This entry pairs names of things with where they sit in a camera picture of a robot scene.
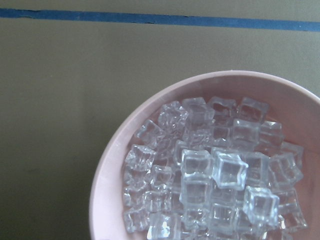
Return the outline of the clear ice cube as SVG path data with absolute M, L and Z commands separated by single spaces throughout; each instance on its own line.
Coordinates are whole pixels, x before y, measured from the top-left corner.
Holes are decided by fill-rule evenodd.
M 244 190 L 243 212 L 254 224 L 276 226 L 279 219 L 280 198 L 269 188 L 246 186 Z
M 236 152 L 212 149 L 212 178 L 220 189 L 242 191 L 245 188 L 249 165 Z

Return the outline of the pink bowl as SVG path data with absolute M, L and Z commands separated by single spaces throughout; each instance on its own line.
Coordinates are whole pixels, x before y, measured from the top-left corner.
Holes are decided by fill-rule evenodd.
M 288 142 L 304 147 L 303 179 L 296 184 L 300 208 L 308 228 L 295 232 L 296 240 L 320 237 L 320 100 L 305 88 L 266 73 L 226 70 L 177 82 L 141 104 L 118 128 L 97 166 L 89 201 L 93 240 L 144 240 L 146 234 L 127 233 L 123 220 L 123 161 L 133 134 L 163 104 L 185 98 L 213 96 L 240 100 L 248 96 L 269 104 L 268 118 L 281 122 Z

